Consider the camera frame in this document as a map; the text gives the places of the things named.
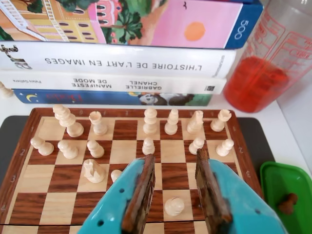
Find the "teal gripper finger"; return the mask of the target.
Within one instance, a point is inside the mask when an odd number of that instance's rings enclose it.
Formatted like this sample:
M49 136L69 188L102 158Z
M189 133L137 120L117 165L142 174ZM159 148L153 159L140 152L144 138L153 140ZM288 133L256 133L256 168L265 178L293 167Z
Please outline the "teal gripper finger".
M228 165L198 149L195 179L210 234L285 234L276 212Z
M142 234L155 187L155 156L136 158L85 219L79 234Z

